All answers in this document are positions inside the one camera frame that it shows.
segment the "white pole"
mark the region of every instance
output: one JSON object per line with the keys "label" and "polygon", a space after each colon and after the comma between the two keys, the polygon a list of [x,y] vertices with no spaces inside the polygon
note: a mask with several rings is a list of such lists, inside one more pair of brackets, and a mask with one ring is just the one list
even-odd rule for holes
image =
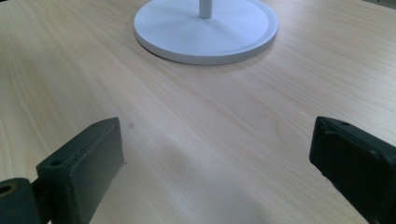
{"label": "white pole", "polygon": [[213,0],[199,0],[199,17],[210,19],[212,17]]}

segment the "lamp base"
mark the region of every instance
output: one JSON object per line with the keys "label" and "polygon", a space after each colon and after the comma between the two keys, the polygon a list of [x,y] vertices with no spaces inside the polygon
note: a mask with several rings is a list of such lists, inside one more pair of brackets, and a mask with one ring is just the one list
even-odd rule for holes
{"label": "lamp base", "polygon": [[275,39],[276,14],[259,0],[214,0],[210,19],[198,8],[198,0],[150,1],[134,17],[137,40],[165,59],[210,65],[244,61]]}

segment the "black plastic part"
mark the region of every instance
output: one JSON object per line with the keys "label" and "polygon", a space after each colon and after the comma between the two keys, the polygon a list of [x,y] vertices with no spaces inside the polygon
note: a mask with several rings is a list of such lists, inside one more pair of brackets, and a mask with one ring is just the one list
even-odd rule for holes
{"label": "black plastic part", "polygon": [[309,159],[369,223],[396,223],[396,147],[318,117]]}
{"label": "black plastic part", "polygon": [[33,183],[0,182],[1,224],[88,224],[124,164],[120,121],[94,123],[36,167]]}

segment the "table surface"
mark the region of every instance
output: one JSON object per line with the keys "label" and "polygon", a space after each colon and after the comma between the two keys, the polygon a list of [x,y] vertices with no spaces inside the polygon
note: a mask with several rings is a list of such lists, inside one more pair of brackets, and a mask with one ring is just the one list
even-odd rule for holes
{"label": "table surface", "polygon": [[139,45],[147,2],[0,4],[0,179],[119,117],[128,163],[92,223],[366,223],[308,154],[317,116],[396,145],[396,11],[266,0],[271,48],[197,66]]}

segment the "circular base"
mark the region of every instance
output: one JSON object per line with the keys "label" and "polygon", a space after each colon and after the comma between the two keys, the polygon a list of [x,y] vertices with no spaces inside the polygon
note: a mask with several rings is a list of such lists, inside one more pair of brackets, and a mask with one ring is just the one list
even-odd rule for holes
{"label": "circular base", "polygon": [[152,53],[191,64],[236,63],[254,57],[275,39],[275,12],[259,0],[214,0],[210,19],[199,0],[152,0],[134,17],[140,44]]}

